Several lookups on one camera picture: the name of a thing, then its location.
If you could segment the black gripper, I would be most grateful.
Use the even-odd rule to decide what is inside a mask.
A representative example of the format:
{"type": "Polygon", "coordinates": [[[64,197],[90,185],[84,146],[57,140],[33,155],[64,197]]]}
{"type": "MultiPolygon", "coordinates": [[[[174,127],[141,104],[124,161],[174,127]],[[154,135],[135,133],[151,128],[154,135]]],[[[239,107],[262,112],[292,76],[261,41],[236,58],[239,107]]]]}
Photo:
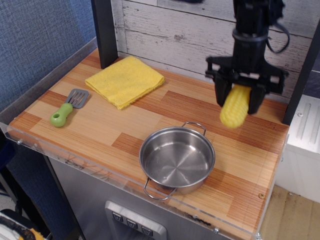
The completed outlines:
{"type": "Polygon", "coordinates": [[[221,107],[233,83],[250,87],[247,113],[253,115],[258,112],[266,93],[283,93],[285,78],[289,73],[265,60],[268,34],[234,33],[232,37],[233,55],[207,57],[205,75],[213,78],[216,101],[221,107]]]}

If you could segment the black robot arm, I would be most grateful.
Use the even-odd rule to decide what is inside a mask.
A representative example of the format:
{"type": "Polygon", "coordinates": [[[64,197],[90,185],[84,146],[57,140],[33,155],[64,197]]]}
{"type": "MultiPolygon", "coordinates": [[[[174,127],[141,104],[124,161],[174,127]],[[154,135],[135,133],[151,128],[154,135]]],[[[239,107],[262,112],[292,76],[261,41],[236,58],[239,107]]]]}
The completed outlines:
{"type": "Polygon", "coordinates": [[[275,26],[287,36],[289,31],[278,23],[283,17],[281,0],[233,1],[235,28],[232,56],[209,56],[205,75],[215,83],[217,103],[222,107],[232,85],[250,88],[248,114],[255,114],[269,93],[282,94],[288,71],[269,64],[265,50],[270,48],[269,27],[275,26]]]}

